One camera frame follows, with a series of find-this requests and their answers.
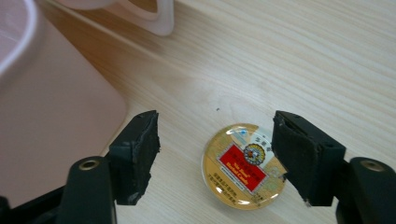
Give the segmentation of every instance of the cup handle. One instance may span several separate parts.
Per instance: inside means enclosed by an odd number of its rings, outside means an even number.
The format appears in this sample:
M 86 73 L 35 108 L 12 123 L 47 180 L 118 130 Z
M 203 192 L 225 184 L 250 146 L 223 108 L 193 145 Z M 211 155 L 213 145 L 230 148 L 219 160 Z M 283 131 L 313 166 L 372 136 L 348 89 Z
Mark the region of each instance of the cup handle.
M 155 35 L 170 35 L 174 29 L 174 0 L 157 0 L 157 12 L 146 11 L 128 0 L 117 0 L 105 9 Z

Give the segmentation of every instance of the circular emblem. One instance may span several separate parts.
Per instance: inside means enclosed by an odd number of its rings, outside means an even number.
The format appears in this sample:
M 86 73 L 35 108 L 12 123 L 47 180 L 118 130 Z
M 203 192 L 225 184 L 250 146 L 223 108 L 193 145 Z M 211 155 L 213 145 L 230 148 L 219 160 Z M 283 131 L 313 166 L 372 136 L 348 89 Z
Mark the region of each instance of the circular emblem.
M 260 165 L 265 160 L 265 152 L 257 144 L 249 144 L 244 149 L 245 160 L 252 165 Z

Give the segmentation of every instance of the gold lid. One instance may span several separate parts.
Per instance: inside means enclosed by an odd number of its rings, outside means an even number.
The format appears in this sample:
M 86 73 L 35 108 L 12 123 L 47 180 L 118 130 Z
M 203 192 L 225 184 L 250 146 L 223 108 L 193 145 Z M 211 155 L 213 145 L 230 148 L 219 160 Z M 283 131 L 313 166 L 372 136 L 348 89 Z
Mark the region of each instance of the gold lid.
M 202 160 L 206 185 L 227 205 L 253 210 L 271 203 L 285 185 L 286 170 L 271 149 L 271 133 L 240 123 L 220 130 Z

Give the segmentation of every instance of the wood grain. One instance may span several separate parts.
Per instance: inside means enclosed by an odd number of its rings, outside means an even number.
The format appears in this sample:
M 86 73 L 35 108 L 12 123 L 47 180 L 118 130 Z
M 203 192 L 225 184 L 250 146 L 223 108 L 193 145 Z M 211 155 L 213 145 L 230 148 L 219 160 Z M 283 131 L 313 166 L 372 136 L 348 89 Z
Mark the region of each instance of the wood grain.
M 129 117 L 160 113 L 162 152 L 119 223 L 335 223 L 291 184 L 268 207 L 220 203 L 201 175 L 205 144 L 248 122 L 299 114 L 363 156 L 396 167 L 394 1 L 179 0 L 175 31 L 152 35 L 105 10 L 41 2 L 49 20 L 120 91 Z

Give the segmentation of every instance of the tabletop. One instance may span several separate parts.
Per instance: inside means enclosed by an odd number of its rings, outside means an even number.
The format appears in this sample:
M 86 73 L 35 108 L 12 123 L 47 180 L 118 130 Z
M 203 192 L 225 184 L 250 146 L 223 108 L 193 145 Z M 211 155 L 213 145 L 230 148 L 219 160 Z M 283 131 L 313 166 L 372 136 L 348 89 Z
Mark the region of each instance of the tabletop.
M 394 1 L 176 0 L 175 29 L 156 36 L 105 10 L 41 1 L 46 17 L 123 96 L 126 122 L 156 109 L 161 152 L 137 206 L 119 223 L 336 223 L 287 182 L 254 211 L 220 202 L 201 159 L 223 127 L 273 128 L 298 114 L 346 146 L 396 168 Z

